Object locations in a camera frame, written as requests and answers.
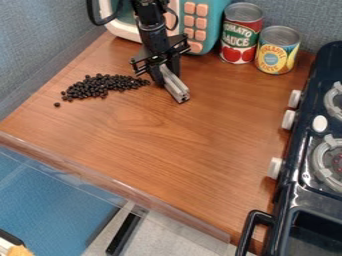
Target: tomato sauce can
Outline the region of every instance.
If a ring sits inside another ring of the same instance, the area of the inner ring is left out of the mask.
[[[280,75],[293,69],[299,50],[300,34],[289,27],[271,26],[260,33],[255,65],[261,71]]]
[[[228,5],[224,12],[221,58],[234,64],[253,61],[263,23],[262,10],[243,2]]]

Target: white knob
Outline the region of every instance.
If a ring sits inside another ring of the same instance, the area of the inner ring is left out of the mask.
[[[328,127],[328,120],[325,116],[316,116],[312,122],[312,128],[316,132],[324,132]]]
[[[287,104],[290,108],[297,108],[299,101],[300,101],[300,97],[302,96],[302,92],[299,90],[293,90],[291,92],[291,96],[289,99],[289,103]]]
[[[283,159],[272,157],[270,165],[267,170],[267,176],[274,180],[277,180],[282,164],[283,164]]]
[[[286,110],[281,127],[285,130],[291,130],[295,117],[296,117],[295,111]]]

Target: stove burner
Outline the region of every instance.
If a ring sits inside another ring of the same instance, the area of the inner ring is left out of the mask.
[[[342,139],[325,136],[313,152],[312,165],[320,181],[342,193]]]
[[[342,109],[336,106],[336,98],[342,95],[342,84],[340,81],[334,83],[333,88],[324,96],[324,106],[329,115],[342,121]]]
[[[335,172],[342,173],[342,154],[338,154],[334,157],[332,162],[332,167]]]

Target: toy stove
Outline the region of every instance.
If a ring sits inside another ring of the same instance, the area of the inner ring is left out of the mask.
[[[282,127],[292,131],[284,159],[273,158],[273,214],[252,211],[236,255],[256,225],[268,226],[262,255],[342,255],[342,41],[325,45],[307,87],[293,91]]]

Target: wooden countertop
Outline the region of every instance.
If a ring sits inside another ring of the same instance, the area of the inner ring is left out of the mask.
[[[105,33],[1,123],[1,131],[75,161],[164,201],[232,235],[249,211],[271,212],[275,182],[266,178],[289,133],[280,129],[291,90],[305,85],[313,56],[272,76],[217,53],[185,56],[191,100],[177,104],[152,85],[102,99],[60,101],[84,75],[132,75],[139,44]],[[262,232],[254,236],[260,246]]]

